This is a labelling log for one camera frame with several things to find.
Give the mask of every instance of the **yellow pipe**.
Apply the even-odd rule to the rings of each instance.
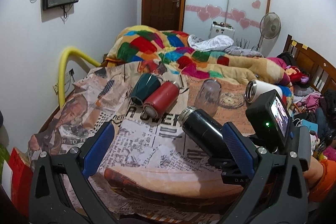
[[[84,52],[80,51],[75,47],[67,47],[63,50],[61,55],[61,60],[59,62],[59,70],[58,70],[58,101],[59,107],[62,107],[65,104],[65,92],[64,92],[64,77],[65,77],[65,69],[67,67],[68,57],[70,55],[77,55],[83,58],[85,61],[89,62],[91,65],[95,67],[99,67],[100,63],[86,55]]]

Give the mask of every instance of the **stuffed toy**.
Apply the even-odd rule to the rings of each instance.
[[[320,139],[317,136],[317,133],[313,130],[310,131],[310,144],[311,144],[311,155],[313,156],[313,153],[315,150],[317,150]]]
[[[306,84],[309,81],[309,77],[303,74],[296,66],[288,66],[286,68],[286,74],[289,76],[292,83],[301,82],[302,84]]]

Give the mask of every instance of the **pillow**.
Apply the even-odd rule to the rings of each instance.
[[[294,85],[294,95],[296,96],[307,96],[314,91],[315,90],[311,86],[308,88],[302,88],[299,85]]]

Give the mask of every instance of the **orange sleeve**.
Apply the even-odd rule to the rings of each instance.
[[[330,189],[336,182],[336,162],[333,160],[322,160],[323,176],[320,182],[310,190],[309,201],[321,202],[325,199]]]

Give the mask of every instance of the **newspaper print blanket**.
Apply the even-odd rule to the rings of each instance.
[[[180,84],[177,103],[160,119],[132,105],[130,92],[144,72],[160,74]],[[219,80],[222,97],[215,119],[233,121],[253,134],[245,117],[245,86]],[[203,80],[175,75],[163,64],[150,69],[142,62],[95,68],[75,83],[75,91],[45,132],[29,141],[32,168],[41,151],[51,155],[80,147],[105,121],[115,138],[96,175],[89,181],[104,204],[116,214],[139,214],[165,222],[217,221],[237,198],[241,187],[224,185],[221,172],[207,164],[207,155],[182,131],[179,113],[192,105]],[[81,206],[66,176],[74,207]]]

